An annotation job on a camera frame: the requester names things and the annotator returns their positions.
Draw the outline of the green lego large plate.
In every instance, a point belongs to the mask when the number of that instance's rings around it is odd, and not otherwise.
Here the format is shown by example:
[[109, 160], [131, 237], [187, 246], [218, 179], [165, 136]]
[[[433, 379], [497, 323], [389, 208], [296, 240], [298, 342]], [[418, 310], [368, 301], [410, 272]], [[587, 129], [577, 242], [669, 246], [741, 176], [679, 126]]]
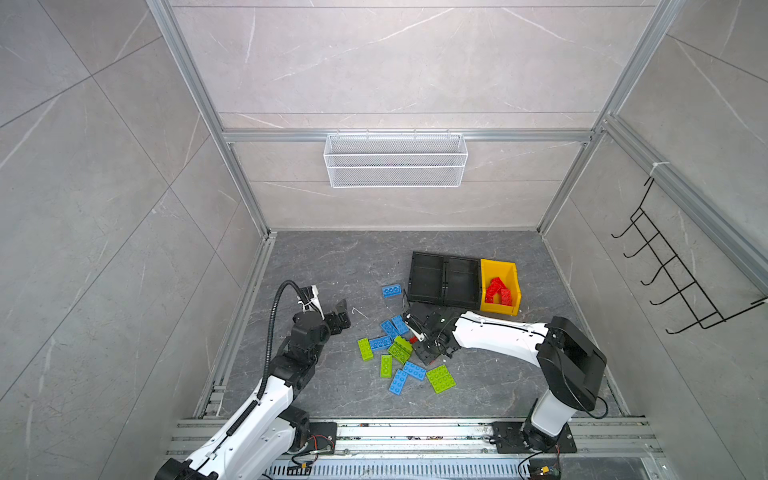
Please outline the green lego large plate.
[[456, 386], [456, 381], [445, 365], [427, 371], [426, 378], [436, 394], [441, 394]]

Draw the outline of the black bin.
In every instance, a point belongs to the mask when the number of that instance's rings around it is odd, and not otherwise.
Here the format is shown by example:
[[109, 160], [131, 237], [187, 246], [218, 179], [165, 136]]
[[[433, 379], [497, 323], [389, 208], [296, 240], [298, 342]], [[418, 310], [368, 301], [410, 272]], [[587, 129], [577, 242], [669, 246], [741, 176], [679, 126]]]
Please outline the black bin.
[[480, 260], [446, 256], [443, 262], [442, 303], [449, 307], [477, 310], [481, 294]]
[[411, 302], [444, 304], [445, 255], [418, 252], [412, 253], [408, 279], [408, 298]]

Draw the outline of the red lego small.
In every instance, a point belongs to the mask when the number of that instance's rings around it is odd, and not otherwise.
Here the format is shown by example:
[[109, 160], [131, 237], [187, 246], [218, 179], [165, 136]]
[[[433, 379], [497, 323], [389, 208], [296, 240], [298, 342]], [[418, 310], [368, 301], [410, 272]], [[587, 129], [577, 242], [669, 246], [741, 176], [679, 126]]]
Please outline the red lego small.
[[489, 285], [495, 285], [496, 287], [499, 288], [499, 290], [501, 288], [506, 288], [506, 285], [504, 284], [504, 282], [501, 280], [500, 277], [493, 278]]

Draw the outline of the yellow plastic bin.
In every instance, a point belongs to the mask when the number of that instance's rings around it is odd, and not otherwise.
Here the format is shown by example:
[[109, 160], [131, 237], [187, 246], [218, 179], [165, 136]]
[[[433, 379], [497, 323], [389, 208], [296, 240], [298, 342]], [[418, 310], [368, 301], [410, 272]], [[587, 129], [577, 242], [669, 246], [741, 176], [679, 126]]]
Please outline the yellow plastic bin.
[[482, 259], [481, 279], [480, 310], [517, 316], [522, 300], [517, 265], [510, 262]]

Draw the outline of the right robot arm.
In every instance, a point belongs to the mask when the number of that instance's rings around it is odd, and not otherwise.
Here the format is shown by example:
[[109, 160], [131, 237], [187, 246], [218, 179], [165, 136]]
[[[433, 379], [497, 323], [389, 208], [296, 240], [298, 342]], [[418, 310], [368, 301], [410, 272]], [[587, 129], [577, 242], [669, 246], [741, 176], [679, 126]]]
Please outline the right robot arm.
[[464, 348], [494, 352], [540, 368], [546, 389], [521, 428], [532, 448], [553, 443], [575, 413], [592, 415], [601, 401], [607, 358], [567, 318], [521, 323], [424, 303], [412, 304], [403, 318], [418, 339], [414, 348], [426, 365]]

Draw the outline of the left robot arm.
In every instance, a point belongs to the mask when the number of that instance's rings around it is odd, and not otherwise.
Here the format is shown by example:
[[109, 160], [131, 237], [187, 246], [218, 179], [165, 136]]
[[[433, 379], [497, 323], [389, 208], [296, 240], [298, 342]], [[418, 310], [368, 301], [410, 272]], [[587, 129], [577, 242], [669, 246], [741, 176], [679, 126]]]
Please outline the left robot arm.
[[[277, 312], [286, 288], [294, 290], [301, 310], [291, 331], [274, 347]], [[314, 376], [322, 350], [333, 335], [351, 326], [347, 301], [322, 310], [315, 285], [280, 284], [267, 323], [262, 379], [233, 416], [185, 460], [168, 459], [157, 479], [257, 479], [281, 455], [303, 449], [311, 437], [306, 411], [293, 405]]]

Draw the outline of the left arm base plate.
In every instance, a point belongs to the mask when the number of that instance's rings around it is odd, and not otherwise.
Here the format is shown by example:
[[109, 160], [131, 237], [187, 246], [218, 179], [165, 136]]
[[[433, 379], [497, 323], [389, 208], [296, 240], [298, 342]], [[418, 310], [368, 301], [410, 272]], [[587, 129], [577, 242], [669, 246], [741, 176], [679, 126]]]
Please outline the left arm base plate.
[[294, 440], [288, 449], [290, 454], [334, 453], [337, 440], [338, 424], [331, 421], [310, 421], [294, 430]]

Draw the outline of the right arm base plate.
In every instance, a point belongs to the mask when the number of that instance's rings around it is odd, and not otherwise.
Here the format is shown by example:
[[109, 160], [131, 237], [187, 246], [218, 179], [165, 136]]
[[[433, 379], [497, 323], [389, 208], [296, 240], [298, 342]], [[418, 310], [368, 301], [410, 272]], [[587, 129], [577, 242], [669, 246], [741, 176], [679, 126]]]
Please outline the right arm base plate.
[[577, 447], [569, 424], [550, 437], [526, 422], [496, 421], [491, 423], [492, 443], [500, 454], [576, 453]]

